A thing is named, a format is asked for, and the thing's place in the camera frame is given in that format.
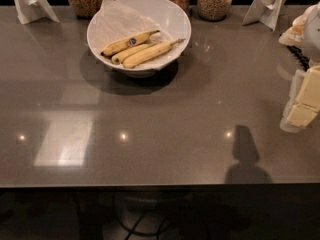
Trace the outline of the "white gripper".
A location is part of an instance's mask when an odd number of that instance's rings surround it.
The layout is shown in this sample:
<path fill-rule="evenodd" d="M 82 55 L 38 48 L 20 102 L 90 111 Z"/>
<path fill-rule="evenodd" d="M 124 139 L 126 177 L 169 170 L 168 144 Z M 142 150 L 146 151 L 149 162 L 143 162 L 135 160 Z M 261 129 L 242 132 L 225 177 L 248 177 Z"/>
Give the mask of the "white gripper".
<path fill-rule="evenodd" d="M 299 133 L 316 118 L 319 109 L 320 66 L 309 68 L 305 74 L 297 70 L 291 81 L 289 100 L 282 114 L 280 128 L 289 133 Z"/>

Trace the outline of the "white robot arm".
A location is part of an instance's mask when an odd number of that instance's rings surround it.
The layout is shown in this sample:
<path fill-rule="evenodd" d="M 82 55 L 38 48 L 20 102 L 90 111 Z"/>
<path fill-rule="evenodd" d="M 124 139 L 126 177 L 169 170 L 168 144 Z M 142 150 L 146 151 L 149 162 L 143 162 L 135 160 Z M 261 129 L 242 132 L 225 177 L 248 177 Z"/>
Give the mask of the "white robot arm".
<path fill-rule="evenodd" d="M 309 59 L 307 70 L 297 70 L 292 78 L 289 100 L 280 121 L 282 130 L 298 133 L 320 113 L 320 2 L 297 17 L 279 42 L 296 45 Z"/>

